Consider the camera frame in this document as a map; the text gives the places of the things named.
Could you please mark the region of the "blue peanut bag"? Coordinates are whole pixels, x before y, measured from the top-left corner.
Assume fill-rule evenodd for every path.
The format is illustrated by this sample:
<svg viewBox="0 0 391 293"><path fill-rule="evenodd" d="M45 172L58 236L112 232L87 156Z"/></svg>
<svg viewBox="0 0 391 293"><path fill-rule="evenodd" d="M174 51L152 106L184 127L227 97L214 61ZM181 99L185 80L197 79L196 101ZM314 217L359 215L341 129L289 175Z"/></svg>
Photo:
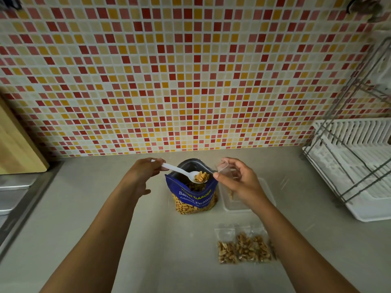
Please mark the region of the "blue peanut bag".
<svg viewBox="0 0 391 293"><path fill-rule="evenodd" d="M165 175L167 186L173 196L176 210L181 214L211 210L218 201L218 182L213 170L199 159L191 158L181 162L179 168L196 171L198 176L208 178L203 184L191 182L185 175L172 171Z"/></svg>

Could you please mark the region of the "clear plastic container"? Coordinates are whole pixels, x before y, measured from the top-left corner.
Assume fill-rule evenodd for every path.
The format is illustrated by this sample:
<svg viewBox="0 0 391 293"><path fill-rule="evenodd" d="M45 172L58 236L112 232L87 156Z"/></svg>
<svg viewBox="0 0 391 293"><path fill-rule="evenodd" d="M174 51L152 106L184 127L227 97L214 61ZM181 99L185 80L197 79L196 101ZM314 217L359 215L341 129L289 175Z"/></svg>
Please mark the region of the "clear plastic container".
<svg viewBox="0 0 391 293"><path fill-rule="evenodd" d="M276 200L266 180L261 177L258 177L258 181L260 182L260 185L265 192L267 198L274 206L276 206ZM240 200L237 193L231 191L225 185L218 183L217 193L219 201L222 202L222 207L225 211L230 213L252 212L252 210Z"/></svg>

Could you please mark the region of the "person's right hand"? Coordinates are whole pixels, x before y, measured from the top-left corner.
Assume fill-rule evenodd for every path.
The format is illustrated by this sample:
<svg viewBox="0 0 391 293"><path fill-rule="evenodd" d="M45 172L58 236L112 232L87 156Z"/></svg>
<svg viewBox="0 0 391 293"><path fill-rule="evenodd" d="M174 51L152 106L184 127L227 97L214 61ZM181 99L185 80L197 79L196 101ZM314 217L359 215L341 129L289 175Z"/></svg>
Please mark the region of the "person's right hand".
<svg viewBox="0 0 391 293"><path fill-rule="evenodd" d="M232 188L228 189L237 193L240 200L253 212L257 212L261 210L261 207L270 204L270 201L266 197L255 172L241 160L236 160L242 177L240 180L232 179Z"/></svg>

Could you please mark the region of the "dark hanging object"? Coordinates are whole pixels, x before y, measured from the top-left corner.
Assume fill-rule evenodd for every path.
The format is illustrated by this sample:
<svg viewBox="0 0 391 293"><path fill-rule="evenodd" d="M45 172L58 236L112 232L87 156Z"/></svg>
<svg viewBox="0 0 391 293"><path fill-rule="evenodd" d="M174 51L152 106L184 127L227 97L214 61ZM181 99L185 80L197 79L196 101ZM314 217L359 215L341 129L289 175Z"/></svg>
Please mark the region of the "dark hanging object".
<svg viewBox="0 0 391 293"><path fill-rule="evenodd" d="M0 0L0 11L21 10L20 0Z"/></svg>

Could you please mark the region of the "white plastic cutlery holder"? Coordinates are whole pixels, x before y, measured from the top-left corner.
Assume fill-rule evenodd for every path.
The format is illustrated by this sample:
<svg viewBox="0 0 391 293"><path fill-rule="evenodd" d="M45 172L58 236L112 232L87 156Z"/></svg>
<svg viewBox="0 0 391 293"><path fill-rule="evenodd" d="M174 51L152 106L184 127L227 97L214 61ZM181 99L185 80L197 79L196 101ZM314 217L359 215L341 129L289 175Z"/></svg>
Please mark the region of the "white plastic cutlery holder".
<svg viewBox="0 0 391 293"><path fill-rule="evenodd" d="M391 30L370 34L373 46L366 67L366 83L391 96Z"/></svg>

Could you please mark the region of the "white plastic drainer tray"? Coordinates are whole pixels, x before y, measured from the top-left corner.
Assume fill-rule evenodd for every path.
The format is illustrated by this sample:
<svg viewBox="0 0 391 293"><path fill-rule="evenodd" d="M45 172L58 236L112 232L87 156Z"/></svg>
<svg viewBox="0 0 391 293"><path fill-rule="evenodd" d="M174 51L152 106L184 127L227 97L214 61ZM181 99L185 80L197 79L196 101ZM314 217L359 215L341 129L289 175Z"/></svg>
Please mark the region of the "white plastic drainer tray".
<svg viewBox="0 0 391 293"><path fill-rule="evenodd" d="M317 120L305 157L362 222L391 219L391 118Z"/></svg>

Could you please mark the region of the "small clear bag of peanuts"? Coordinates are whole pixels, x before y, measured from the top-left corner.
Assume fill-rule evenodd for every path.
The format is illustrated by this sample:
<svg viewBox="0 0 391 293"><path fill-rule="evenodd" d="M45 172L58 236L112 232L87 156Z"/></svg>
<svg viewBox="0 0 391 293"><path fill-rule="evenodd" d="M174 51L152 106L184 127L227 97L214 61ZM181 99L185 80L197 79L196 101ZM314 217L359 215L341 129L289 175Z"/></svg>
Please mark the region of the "small clear bag of peanuts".
<svg viewBox="0 0 391 293"><path fill-rule="evenodd" d="M250 226L235 225L235 238L238 259L240 262L255 261L253 239Z"/></svg>
<svg viewBox="0 0 391 293"><path fill-rule="evenodd" d="M215 229L215 234L217 237L219 263L238 264L239 259L234 226L220 223Z"/></svg>
<svg viewBox="0 0 391 293"><path fill-rule="evenodd" d="M256 254L255 261L267 263L276 260L270 236L261 223L251 226L250 237Z"/></svg>

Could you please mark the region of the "stainless steel sink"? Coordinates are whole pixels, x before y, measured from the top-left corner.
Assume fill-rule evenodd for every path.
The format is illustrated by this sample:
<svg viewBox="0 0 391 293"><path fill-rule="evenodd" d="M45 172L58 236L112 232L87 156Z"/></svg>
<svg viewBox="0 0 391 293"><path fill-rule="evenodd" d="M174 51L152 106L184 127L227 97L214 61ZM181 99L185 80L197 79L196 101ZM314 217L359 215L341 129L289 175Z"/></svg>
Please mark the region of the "stainless steel sink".
<svg viewBox="0 0 391 293"><path fill-rule="evenodd" d="M46 172L0 179L0 263L63 164L63 161L51 162Z"/></svg>

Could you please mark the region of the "person's left forearm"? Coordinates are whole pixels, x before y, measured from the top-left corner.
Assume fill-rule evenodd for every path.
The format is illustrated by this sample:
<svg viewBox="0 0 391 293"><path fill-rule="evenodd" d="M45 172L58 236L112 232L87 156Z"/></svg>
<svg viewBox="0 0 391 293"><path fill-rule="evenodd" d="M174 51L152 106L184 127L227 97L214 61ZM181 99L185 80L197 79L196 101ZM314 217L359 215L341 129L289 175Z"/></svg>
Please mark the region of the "person's left forearm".
<svg viewBox="0 0 391 293"><path fill-rule="evenodd" d="M39 293L111 293L134 209L145 183L118 185Z"/></svg>

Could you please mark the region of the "white plastic spoon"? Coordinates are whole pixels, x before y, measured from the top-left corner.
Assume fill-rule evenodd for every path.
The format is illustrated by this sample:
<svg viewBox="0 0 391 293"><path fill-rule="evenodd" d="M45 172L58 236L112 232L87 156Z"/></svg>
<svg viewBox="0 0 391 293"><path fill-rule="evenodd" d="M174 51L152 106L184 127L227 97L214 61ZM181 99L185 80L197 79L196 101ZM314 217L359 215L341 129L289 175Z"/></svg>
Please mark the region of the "white plastic spoon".
<svg viewBox="0 0 391 293"><path fill-rule="evenodd" d="M194 176L195 176L195 173L198 171L187 172L187 171L183 170L182 168L179 168L179 167L167 164L167 163L162 163L162 165L169 170L183 174L184 176L186 176L190 180L190 182L196 183L196 182L194 182Z"/></svg>

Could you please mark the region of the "person's right forearm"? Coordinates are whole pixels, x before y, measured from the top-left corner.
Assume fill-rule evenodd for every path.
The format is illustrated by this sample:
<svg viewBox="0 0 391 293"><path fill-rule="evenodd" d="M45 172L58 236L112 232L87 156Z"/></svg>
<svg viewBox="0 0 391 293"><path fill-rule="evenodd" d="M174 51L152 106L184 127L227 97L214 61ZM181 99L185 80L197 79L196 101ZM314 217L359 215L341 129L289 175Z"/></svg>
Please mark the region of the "person's right forearm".
<svg viewBox="0 0 391 293"><path fill-rule="evenodd" d="M360 293L267 199L249 203L262 221L296 293Z"/></svg>

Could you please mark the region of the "person's left hand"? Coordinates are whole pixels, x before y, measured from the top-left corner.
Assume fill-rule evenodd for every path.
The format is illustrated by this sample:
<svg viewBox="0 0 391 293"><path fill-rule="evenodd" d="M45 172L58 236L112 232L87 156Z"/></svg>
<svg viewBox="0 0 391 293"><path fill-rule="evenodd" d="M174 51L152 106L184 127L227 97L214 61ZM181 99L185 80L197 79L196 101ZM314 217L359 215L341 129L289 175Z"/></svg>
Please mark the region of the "person's left hand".
<svg viewBox="0 0 391 293"><path fill-rule="evenodd" d="M165 162L162 158L151 157L137 160L119 183L119 192L126 197L137 200L141 196L149 194L151 190L146 188L147 181L160 173L153 172L153 164Z"/></svg>

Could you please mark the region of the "wooden cutting board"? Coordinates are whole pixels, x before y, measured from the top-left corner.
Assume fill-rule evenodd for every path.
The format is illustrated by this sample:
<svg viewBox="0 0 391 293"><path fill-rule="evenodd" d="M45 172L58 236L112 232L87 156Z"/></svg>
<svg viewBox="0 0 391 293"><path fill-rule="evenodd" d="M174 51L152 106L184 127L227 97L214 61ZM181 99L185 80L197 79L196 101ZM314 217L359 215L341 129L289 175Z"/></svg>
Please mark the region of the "wooden cutting board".
<svg viewBox="0 0 391 293"><path fill-rule="evenodd" d="M0 175L46 172L49 163L0 95Z"/></svg>

